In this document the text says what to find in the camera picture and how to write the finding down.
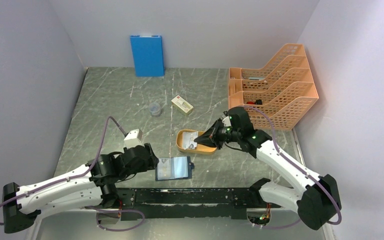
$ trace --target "table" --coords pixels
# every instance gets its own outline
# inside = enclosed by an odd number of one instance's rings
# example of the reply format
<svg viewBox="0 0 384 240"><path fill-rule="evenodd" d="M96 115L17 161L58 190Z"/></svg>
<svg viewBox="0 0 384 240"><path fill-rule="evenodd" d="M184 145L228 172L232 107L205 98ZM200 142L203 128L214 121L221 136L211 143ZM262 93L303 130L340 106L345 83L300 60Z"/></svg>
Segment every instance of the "table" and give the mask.
<svg viewBox="0 0 384 240"><path fill-rule="evenodd" d="M182 129L205 131L228 109L228 69L168 68L164 77L136 77L134 68L90 67L75 106L55 176L93 159L98 150L107 116L126 130L141 129L157 157L190 156L195 165L191 179L155 181L155 172L137 174L117 183L128 188L224 188L249 187L261 178L289 187L271 167L248 153L227 147L213 155L188 154L176 147ZM171 99L182 96L194 106L184 116L172 108ZM152 117L148 104L158 102L162 114ZM122 151L124 137L111 122L102 153ZM278 144L302 162L292 131L276 131Z"/></svg>

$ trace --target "perforated plastic organizer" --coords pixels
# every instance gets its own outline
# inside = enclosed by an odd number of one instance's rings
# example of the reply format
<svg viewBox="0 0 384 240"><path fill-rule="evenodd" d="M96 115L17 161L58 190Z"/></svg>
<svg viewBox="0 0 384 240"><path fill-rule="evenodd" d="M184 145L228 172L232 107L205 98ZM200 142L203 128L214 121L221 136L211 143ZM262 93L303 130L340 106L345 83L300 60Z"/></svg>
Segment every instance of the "perforated plastic organizer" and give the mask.
<svg viewBox="0 0 384 240"><path fill-rule="evenodd" d="M261 80L249 80L252 77ZM285 44L261 69L231 67L228 74L228 107L246 105L263 111L277 130L291 130L319 99L302 44ZM262 105L246 104L262 100ZM255 128L269 129L269 122L246 108Z"/></svg>

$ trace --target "blue box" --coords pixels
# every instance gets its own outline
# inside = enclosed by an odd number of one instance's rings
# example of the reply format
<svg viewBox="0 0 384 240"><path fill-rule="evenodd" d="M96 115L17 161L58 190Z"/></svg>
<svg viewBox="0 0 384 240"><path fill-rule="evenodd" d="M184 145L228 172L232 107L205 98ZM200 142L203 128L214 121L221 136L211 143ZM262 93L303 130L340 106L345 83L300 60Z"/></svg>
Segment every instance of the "blue box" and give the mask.
<svg viewBox="0 0 384 240"><path fill-rule="evenodd" d="M131 35L130 44L137 77L164 76L163 39L160 35Z"/></svg>

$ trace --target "small cardboard box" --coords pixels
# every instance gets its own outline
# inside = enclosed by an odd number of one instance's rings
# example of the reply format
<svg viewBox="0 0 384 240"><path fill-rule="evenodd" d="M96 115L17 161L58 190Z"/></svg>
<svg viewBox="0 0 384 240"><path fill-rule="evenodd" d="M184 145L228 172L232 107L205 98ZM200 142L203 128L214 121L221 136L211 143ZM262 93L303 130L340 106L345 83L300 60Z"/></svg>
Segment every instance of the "small cardboard box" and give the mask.
<svg viewBox="0 0 384 240"><path fill-rule="evenodd" d="M171 100L171 104L173 104L174 107L179 109L179 111L182 112L185 116L189 115L194 110L194 106L189 104L189 102L187 102L179 95L177 95Z"/></svg>

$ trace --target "clear plastic cup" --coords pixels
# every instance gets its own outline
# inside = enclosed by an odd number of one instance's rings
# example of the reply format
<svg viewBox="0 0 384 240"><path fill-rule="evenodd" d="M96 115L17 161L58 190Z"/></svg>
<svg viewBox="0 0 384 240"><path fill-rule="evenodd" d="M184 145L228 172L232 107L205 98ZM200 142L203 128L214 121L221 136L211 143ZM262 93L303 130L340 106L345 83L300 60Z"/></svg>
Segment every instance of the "clear plastic cup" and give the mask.
<svg viewBox="0 0 384 240"><path fill-rule="evenodd" d="M148 108L152 117L159 117L161 115L161 106L158 102L149 104Z"/></svg>

